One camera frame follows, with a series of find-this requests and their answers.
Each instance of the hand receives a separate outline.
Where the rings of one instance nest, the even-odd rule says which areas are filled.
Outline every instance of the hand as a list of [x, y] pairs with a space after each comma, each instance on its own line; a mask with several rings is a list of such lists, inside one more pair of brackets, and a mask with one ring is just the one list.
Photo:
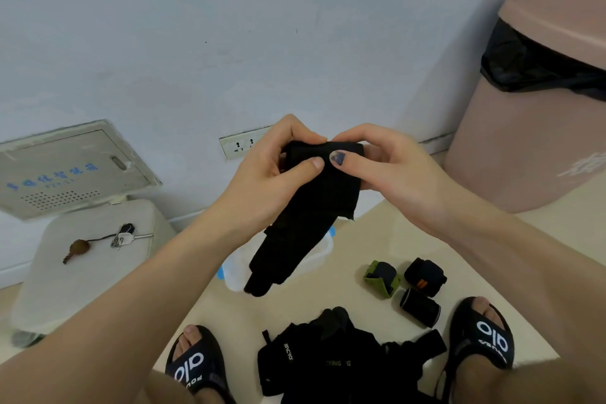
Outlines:
[[382, 193], [409, 221], [436, 237], [443, 236], [452, 215], [475, 196], [453, 181], [414, 139], [393, 129], [366, 123], [333, 141], [368, 141], [364, 157], [337, 151], [331, 154], [331, 163], [361, 178], [362, 189]]
[[219, 227], [228, 227], [241, 246], [268, 227], [286, 207], [297, 189], [314, 179], [324, 168], [321, 157], [299, 163], [280, 173], [282, 148], [297, 140], [308, 144], [326, 142], [310, 131], [297, 117], [287, 115], [277, 122], [246, 154], [225, 192], [204, 217]]

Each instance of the foot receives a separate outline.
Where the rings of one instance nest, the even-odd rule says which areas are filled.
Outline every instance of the foot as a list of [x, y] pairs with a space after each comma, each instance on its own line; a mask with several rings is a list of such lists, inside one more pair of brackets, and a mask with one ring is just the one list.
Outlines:
[[[500, 328], [504, 328], [503, 320], [490, 307], [490, 302], [485, 297], [476, 297], [472, 308]], [[453, 402], [457, 404], [490, 402], [491, 391], [494, 391], [495, 383], [506, 373], [507, 371], [496, 368], [486, 356], [479, 354], [468, 356], [456, 370]]]
[[[175, 348], [172, 361], [175, 361], [179, 356], [190, 349], [192, 345], [202, 339], [202, 334], [193, 324], [188, 324], [178, 338], [178, 344]], [[202, 388], [196, 393], [196, 400], [204, 404], [225, 404], [223, 398], [213, 388]]]

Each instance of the forearm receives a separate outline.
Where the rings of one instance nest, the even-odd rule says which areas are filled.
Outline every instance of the forearm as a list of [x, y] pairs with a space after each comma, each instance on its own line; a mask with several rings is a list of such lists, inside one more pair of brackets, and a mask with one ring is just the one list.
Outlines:
[[199, 218], [39, 345], [0, 366], [0, 400], [132, 402], [235, 246], [211, 214]]
[[445, 241], [592, 386], [603, 387], [606, 268], [475, 196], [463, 201]]

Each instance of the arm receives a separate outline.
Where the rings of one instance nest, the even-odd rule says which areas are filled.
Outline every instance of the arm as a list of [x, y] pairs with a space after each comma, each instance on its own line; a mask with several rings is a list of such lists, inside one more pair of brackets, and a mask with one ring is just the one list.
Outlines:
[[38, 345], [0, 366], [0, 401], [131, 403], [225, 258], [267, 227], [324, 166], [280, 174], [283, 147], [325, 138], [293, 116], [275, 124], [196, 221]]
[[339, 168], [443, 240], [606, 395], [606, 268], [455, 183], [412, 138], [363, 124], [334, 138], [368, 141]]

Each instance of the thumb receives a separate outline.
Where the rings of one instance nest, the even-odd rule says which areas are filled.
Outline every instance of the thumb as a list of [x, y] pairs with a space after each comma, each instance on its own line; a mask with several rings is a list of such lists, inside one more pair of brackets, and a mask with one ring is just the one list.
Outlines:
[[347, 151], [334, 151], [330, 154], [330, 162], [333, 166], [350, 174], [359, 177], [366, 182], [375, 185], [384, 163], [374, 162], [362, 155]]
[[303, 184], [307, 184], [320, 174], [323, 168], [324, 160], [322, 160], [322, 157], [313, 157], [283, 172], [279, 177], [286, 188], [292, 189], [295, 192]]

